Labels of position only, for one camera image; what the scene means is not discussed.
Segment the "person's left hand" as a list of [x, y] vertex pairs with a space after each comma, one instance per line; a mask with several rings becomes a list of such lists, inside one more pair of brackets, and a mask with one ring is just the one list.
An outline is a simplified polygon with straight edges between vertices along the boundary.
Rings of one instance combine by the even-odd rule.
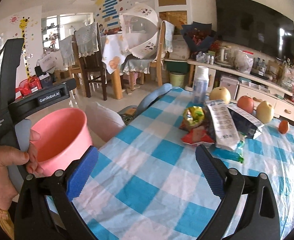
[[18, 194], [8, 175], [11, 165], [26, 165], [28, 173], [43, 173], [34, 144], [30, 144], [26, 152], [11, 146], [0, 146], [0, 215], [8, 211], [12, 199]]

